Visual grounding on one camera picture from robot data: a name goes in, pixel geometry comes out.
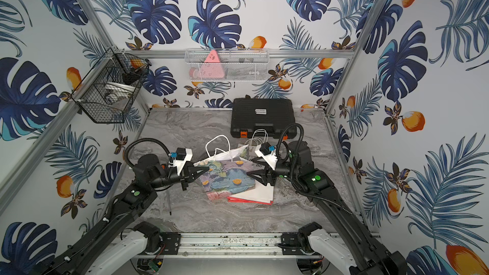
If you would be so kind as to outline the floral paper bag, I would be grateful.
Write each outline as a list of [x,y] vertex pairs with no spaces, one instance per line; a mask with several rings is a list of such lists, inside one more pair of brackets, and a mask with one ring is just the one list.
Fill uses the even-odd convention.
[[[211,154],[212,142],[223,138],[227,149],[216,147]],[[254,170],[254,163],[240,157],[241,149],[232,149],[229,138],[218,135],[205,145],[207,158],[194,164],[196,167],[207,167],[208,171],[199,177],[205,194],[210,201],[246,192],[255,188],[255,180],[247,175]]]

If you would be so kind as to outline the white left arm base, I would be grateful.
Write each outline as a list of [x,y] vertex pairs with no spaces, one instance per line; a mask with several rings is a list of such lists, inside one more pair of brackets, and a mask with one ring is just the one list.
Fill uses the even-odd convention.
[[139,254],[158,254],[161,243],[160,229],[148,222],[141,222],[115,246],[105,250],[85,274],[113,274]]

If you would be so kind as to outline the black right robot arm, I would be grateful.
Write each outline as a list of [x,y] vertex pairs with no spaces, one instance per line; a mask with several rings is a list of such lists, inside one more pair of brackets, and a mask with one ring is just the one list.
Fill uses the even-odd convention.
[[406,259],[400,252],[389,251],[347,206],[334,182],[315,167],[303,137],[303,126],[293,123],[283,130],[277,145],[265,142],[257,146],[252,161],[264,168],[247,175],[264,186],[275,185],[278,178],[288,180],[297,194],[326,216],[341,241],[312,222],[299,229],[294,243],[282,248],[319,254],[342,274],[406,274]]

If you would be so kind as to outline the red paper bag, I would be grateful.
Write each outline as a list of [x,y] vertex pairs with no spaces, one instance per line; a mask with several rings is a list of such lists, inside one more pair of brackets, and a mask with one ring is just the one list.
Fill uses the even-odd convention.
[[273,204],[273,201],[268,201],[268,202],[261,202],[261,201],[251,201],[251,200],[246,200],[246,199],[238,199],[234,197],[227,197],[228,202],[234,202],[234,203],[244,203],[244,204],[263,204],[263,205],[268,205],[271,206]]

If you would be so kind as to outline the white happy paper bag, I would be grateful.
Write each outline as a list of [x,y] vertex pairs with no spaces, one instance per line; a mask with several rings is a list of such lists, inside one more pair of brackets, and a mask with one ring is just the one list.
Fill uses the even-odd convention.
[[[255,148],[258,145],[268,142],[268,139],[269,136],[265,129],[256,130],[250,139],[247,139],[244,144],[238,145],[238,150],[241,152],[240,157],[247,160],[252,160],[253,158],[257,157],[255,154]],[[255,182],[255,188],[229,197],[251,201],[268,202],[273,201],[273,193],[273,186],[263,186],[259,182]]]

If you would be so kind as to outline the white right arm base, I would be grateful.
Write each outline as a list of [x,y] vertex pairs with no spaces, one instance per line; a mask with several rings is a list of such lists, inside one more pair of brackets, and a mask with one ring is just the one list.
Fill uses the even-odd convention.
[[350,268],[357,267],[349,249],[316,222],[301,227],[297,233],[297,240],[304,254],[321,255],[343,274],[351,274]]

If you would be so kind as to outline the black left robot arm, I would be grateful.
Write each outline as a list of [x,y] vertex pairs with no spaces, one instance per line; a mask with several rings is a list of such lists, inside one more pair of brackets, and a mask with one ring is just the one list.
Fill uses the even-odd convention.
[[176,184],[186,190],[190,183],[210,169],[193,165],[183,155],[183,149],[172,153],[163,142],[154,138],[150,142],[165,151],[168,161],[162,163],[155,154],[146,154],[133,164],[130,151],[145,141],[141,138],[126,148],[124,159],[135,178],[108,203],[103,218],[64,253],[50,262],[37,264],[32,274],[113,274],[140,253],[158,257],[166,250],[160,229],[148,223],[138,224],[123,240],[117,244],[113,242],[144,214],[159,192]]

